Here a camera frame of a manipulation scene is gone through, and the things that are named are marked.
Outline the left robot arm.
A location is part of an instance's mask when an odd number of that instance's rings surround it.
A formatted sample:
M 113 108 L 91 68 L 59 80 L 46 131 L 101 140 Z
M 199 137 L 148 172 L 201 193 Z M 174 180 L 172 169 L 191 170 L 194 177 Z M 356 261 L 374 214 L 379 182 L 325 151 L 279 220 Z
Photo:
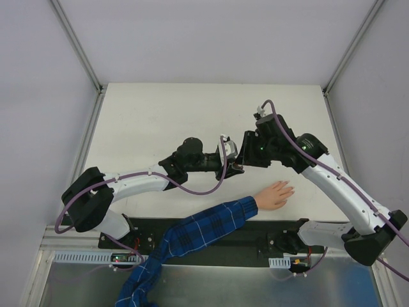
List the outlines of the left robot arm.
M 221 136 L 214 153 L 203 152 L 198 138 L 187 138 L 167 158 L 143 170 L 130 173 L 103 173 L 88 168 L 61 196 L 61 200 L 79 233 L 97 230 L 112 237 L 122 249 L 135 241 L 134 227 L 123 214 L 110 206 L 137 194 L 181 188 L 192 172 L 213 172 L 218 182 L 244 173 L 236 163 L 236 144 Z

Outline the mannequin hand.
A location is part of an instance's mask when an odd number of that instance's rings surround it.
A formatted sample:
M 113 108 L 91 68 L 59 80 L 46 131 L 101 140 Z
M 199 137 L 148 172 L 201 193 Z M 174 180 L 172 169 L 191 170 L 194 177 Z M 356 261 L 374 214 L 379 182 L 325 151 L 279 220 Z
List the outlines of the mannequin hand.
M 253 196 L 258 209 L 277 210 L 287 203 L 288 199 L 295 193 L 294 187 L 288 181 L 278 181 L 264 188 Z

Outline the left aluminium frame post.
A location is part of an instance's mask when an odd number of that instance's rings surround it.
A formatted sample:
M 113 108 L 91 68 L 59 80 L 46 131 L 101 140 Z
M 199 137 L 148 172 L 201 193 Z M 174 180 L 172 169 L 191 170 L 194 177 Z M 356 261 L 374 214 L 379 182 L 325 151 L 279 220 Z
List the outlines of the left aluminium frame post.
M 88 79 L 92 83 L 93 87 L 96 89 L 98 93 L 103 93 L 105 91 L 105 86 L 99 80 L 76 32 L 73 28 L 69 18 L 61 4 L 61 1 L 58 0 L 50 0 L 49 1 L 50 7 L 54 11 L 58 22 L 60 23 L 73 51 L 74 54 L 77 56 L 79 63 L 81 64 L 82 68 L 84 69 Z

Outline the right aluminium frame post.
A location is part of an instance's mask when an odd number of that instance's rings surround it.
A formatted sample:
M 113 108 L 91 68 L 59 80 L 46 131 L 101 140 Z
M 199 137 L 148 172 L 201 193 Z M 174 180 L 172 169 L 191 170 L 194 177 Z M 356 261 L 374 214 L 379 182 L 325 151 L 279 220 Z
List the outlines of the right aluminium frame post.
M 335 70 L 333 71 L 330 79 L 323 87 L 323 96 L 327 97 L 331 92 L 332 88 L 335 86 L 337 80 L 340 78 L 343 70 L 347 67 L 347 64 L 352 59 L 355 51 L 358 49 L 361 41 L 364 39 L 366 33 L 369 31 L 369 28 L 374 23 L 375 19 L 377 18 L 379 12 L 383 8 L 386 0 L 375 0 L 373 1 L 370 9 L 366 13 L 364 20 L 361 22 L 360 26 L 358 27 L 357 31 L 355 32 L 351 42 L 348 44 L 346 50 L 344 51 L 341 59 L 339 60 Z

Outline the blue plaid sleeve forearm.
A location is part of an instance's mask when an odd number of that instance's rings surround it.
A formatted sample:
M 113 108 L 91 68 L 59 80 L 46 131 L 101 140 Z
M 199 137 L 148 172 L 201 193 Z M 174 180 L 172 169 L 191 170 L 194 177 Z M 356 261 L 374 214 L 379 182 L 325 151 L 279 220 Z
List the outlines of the blue plaid sleeve forearm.
M 162 265 L 169 259 L 201 251 L 241 228 L 258 214 L 252 196 L 221 203 L 178 221 L 164 233 L 160 244 L 147 260 L 138 265 L 121 288 L 116 306 L 156 306 L 148 292 L 160 277 Z

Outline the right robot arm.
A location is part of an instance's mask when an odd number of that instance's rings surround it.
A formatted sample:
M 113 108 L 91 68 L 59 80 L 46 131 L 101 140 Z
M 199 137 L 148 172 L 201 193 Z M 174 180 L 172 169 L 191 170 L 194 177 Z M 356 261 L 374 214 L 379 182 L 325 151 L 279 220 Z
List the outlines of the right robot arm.
M 405 213 L 391 211 L 370 197 L 317 137 L 295 136 L 279 114 L 254 117 L 256 128 L 245 132 L 237 163 L 267 168 L 279 161 L 312 182 L 348 218 L 343 224 L 304 221 L 288 235 L 289 248 L 298 253 L 309 246 L 341 249 L 359 264 L 373 265 L 408 221 Z

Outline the aluminium frame post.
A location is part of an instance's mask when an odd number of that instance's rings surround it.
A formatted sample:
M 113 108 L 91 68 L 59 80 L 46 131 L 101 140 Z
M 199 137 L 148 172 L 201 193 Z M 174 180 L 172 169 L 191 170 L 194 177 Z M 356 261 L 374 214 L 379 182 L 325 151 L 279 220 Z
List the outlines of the aluminium frame post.
M 370 9 L 366 13 L 364 20 L 361 22 L 360 26 L 358 27 L 357 31 L 355 32 L 351 42 L 348 44 L 346 50 L 344 51 L 341 59 L 339 60 L 335 70 L 333 71 L 330 79 L 323 87 L 323 96 L 327 97 L 331 92 L 332 88 L 335 86 L 337 80 L 340 78 L 343 70 L 347 67 L 347 64 L 352 59 L 355 51 L 358 49 L 361 41 L 364 39 L 366 33 L 369 31 L 369 28 L 374 23 L 375 19 L 377 18 L 379 12 L 383 8 L 386 0 L 375 0 L 373 1 Z
M 58 0 L 50 0 L 49 1 L 50 7 L 54 11 L 58 22 L 60 23 L 73 51 L 74 54 L 77 56 L 79 63 L 81 64 L 82 68 L 84 69 L 88 79 L 92 83 L 93 87 L 96 89 L 98 93 L 103 93 L 105 91 L 105 86 L 99 80 L 76 32 L 73 28 L 69 18 L 61 4 L 61 1 Z

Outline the pink nail polish bottle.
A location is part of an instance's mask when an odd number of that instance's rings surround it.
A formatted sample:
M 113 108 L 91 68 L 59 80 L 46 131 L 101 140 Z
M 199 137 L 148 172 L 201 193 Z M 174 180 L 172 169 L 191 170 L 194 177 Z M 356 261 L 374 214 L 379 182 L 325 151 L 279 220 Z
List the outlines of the pink nail polish bottle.
M 232 167 L 234 168 L 234 169 L 243 169 L 243 166 L 242 165 L 239 165 L 239 164 L 237 164 L 237 163 L 232 163 Z

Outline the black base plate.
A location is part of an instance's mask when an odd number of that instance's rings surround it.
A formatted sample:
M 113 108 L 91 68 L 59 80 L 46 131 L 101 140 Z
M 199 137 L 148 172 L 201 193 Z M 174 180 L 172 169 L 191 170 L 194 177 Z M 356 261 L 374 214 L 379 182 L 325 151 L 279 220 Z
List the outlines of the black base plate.
M 133 244 L 143 256 L 150 256 L 163 241 L 165 232 L 180 222 L 180 219 L 130 219 L 133 228 L 131 240 L 125 245 Z M 182 233 L 182 242 L 187 248 L 180 256 L 171 250 L 166 265 L 200 265 L 214 267 L 268 267 L 268 260 L 281 258 L 285 254 L 301 258 L 307 267 L 308 254 L 318 255 L 324 251 L 322 246 L 308 247 L 295 238 L 295 231 L 307 220 L 298 221 L 247 221 L 220 239 L 211 239 L 200 243 L 199 249 L 193 244 L 197 239 L 190 239 Z

